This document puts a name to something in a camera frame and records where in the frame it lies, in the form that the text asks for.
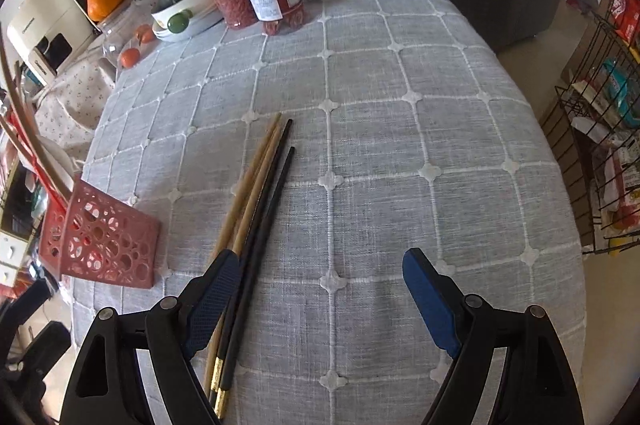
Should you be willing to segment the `pink perforated utensil holder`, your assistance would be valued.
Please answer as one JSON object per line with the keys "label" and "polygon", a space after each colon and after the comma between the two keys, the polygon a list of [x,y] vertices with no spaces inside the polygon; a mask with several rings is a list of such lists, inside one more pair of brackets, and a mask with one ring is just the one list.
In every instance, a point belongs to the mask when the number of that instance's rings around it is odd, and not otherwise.
{"label": "pink perforated utensil holder", "polygon": [[81,179],[67,200],[49,182],[44,189],[48,207],[38,255],[51,275],[133,289],[153,286],[156,218]]}

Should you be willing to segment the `cream air fryer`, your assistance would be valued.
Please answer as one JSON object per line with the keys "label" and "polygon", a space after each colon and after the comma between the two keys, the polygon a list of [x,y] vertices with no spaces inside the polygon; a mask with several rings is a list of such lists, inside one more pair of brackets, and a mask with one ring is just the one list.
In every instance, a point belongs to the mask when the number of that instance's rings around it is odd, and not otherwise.
{"label": "cream air fryer", "polygon": [[75,0],[24,0],[9,22],[9,41],[41,84],[52,84],[96,38]]}

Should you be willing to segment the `white fruit bowl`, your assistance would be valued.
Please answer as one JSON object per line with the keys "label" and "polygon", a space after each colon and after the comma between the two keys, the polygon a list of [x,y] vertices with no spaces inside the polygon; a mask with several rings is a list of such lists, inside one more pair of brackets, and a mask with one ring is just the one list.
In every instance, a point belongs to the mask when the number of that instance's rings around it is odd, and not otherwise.
{"label": "white fruit bowl", "polygon": [[181,0],[152,18],[155,37],[167,42],[190,39],[224,20],[215,0]]}

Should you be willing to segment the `clear glass jar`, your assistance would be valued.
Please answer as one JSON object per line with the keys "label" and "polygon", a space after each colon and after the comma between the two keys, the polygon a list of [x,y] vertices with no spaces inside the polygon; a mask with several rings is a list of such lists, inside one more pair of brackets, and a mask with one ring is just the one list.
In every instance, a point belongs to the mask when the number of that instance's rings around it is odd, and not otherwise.
{"label": "clear glass jar", "polygon": [[157,38],[152,29],[154,18],[151,14],[154,7],[154,1],[125,0],[99,24],[103,35],[104,58],[116,70],[122,68],[122,52],[135,48],[143,58],[156,45]]}

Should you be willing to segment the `light wooden chopstick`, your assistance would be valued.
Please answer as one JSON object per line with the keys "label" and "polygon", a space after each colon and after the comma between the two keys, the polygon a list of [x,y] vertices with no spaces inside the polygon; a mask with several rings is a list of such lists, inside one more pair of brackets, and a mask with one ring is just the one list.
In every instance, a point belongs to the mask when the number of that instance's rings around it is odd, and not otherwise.
{"label": "light wooden chopstick", "polygon": [[[256,183],[256,177],[260,166],[262,166],[262,161],[265,159],[268,148],[270,148],[271,140],[273,139],[273,133],[275,133],[276,129],[279,127],[281,116],[281,113],[277,113],[276,115],[272,116],[265,136],[262,137],[262,141],[260,141],[258,148],[254,153],[253,159],[250,162],[250,166],[248,166],[247,171],[245,171],[244,176],[240,180],[239,185],[235,190],[234,200],[232,200],[231,206],[228,210],[228,214],[226,218],[224,218],[224,223],[222,224],[217,242],[213,248],[213,252],[210,254],[208,263],[212,263],[231,242],[233,231],[238,225],[239,218],[243,215],[243,211],[247,204],[247,199],[250,197],[250,192],[252,192],[254,184]],[[202,382],[206,398],[209,397],[210,389],[212,388],[212,380],[215,371],[215,355],[220,332],[221,324],[217,323],[216,327],[214,328],[212,337],[209,339],[206,347],[207,356],[204,379]]]}
{"label": "light wooden chopstick", "polygon": [[[258,171],[258,174],[256,177],[256,183],[254,184],[254,188],[252,189],[252,192],[250,192],[250,197],[247,199],[247,204],[243,211],[243,215],[239,218],[238,225],[235,227],[233,231],[233,237],[231,239],[231,242],[227,246],[227,249],[230,249],[230,251],[234,252],[235,255],[239,257],[239,259],[242,259],[245,242],[247,240],[248,234],[250,234],[250,226],[252,225],[252,221],[254,219],[254,212],[258,204],[258,200],[260,199],[260,194],[262,194],[262,188],[264,187],[266,176],[268,174],[269,168],[273,160],[273,154],[277,150],[278,141],[280,138],[280,130],[281,130],[281,119],[280,119],[279,127],[276,129],[276,132],[273,133],[273,139],[271,140],[270,148],[268,148],[268,151],[265,155],[265,159],[262,161],[262,166],[260,166],[260,169]],[[226,321],[227,315],[230,312],[230,307],[231,305],[228,305],[228,308],[224,310],[224,312],[222,312],[221,318],[218,322],[221,324],[219,341],[220,341],[222,332],[224,331],[224,321]],[[209,398],[212,397],[213,390],[217,387],[217,379],[221,371],[222,361],[218,360],[219,341],[216,348],[215,371],[213,375],[212,388],[210,389]]]}

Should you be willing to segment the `grey checked tablecloth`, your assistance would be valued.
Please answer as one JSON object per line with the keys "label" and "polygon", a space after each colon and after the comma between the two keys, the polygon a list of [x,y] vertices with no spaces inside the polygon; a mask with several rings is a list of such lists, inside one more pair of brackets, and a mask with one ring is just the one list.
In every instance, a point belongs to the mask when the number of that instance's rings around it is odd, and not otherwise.
{"label": "grey checked tablecloth", "polygon": [[73,281],[151,308],[204,270],[270,119],[296,153],[256,285],[231,424],[417,424],[450,361],[401,275],[422,249],[465,293],[546,309],[573,370],[584,268],[560,168],[532,108],[449,0],[306,4],[291,33],[214,26],[122,72],[84,178],[158,220],[152,289]]}

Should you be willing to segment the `black chopstick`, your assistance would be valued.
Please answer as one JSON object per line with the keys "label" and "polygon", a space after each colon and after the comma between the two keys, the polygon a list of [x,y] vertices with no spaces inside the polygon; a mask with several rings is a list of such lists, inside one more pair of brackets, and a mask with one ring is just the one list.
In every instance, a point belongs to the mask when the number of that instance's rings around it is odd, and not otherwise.
{"label": "black chopstick", "polygon": [[221,424],[224,423],[224,416],[228,408],[236,361],[238,361],[242,345],[250,302],[252,301],[258,273],[262,265],[262,258],[265,256],[273,221],[276,219],[282,192],[286,179],[288,179],[288,172],[291,169],[295,152],[296,148],[294,146],[288,149],[278,181],[269,197],[268,205],[262,211],[254,237],[250,239],[250,249],[246,252],[244,261],[241,263],[239,292],[236,293],[234,301],[232,301],[230,318],[224,322],[224,333],[222,333],[219,344],[219,352],[222,354],[222,369],[214,400],[214,411],[218,422]]}
{"label": "black chopstick", "polygon": [[218,239],[216,251],[220,251],[222,245],[229,244],[232,252],[239,257],[240,281],[208,347],[205,380],[210,382],[206,393],[212,405],[215,405],[217,400],[218,387],[222,371],[224,371],[224,360],[227,358],[235,318],[244,289],[243,285],[250,265],[250,255],[254,249],[260,220],[262,220],[262,213],[269,195],[273,162],[279,159],[277,154],[281,137],[281,114],[278,113],[270,122],[265,137],[258,145],[252,163],[250,163],[239,189],[236,190],[235,201],[226,220],[224,220],[224,227]]}

